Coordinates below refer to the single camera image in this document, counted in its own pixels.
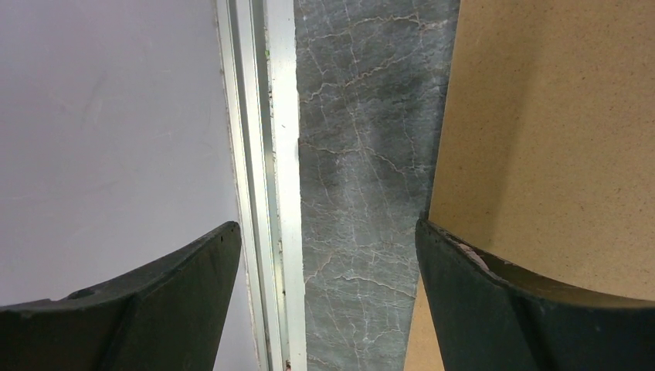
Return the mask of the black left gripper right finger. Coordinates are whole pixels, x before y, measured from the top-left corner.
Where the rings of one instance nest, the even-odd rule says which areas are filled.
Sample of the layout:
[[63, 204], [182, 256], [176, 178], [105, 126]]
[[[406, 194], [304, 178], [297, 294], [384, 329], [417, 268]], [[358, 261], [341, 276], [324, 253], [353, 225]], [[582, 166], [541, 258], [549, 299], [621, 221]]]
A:
[[536, 274], [419, 220], [416, 254], [447, 370], [652, 370], [654, 303]]

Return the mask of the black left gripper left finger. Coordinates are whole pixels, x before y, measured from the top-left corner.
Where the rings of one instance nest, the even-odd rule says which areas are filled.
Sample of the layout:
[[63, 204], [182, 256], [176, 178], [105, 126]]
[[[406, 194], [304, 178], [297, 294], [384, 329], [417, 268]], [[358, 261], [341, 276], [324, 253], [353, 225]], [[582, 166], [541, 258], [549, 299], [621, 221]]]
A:
[[3, 370], [211, 370], [241, 258], [230, 221], [53, 301], [1, 309]]

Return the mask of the brown backing board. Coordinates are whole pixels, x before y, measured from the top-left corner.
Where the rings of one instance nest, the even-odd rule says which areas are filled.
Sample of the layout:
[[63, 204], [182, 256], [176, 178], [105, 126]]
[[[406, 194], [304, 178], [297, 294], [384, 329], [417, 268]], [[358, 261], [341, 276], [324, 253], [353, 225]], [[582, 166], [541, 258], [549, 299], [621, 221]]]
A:
[[461, 2], [422, 220], [654, 303], [654, 3]]

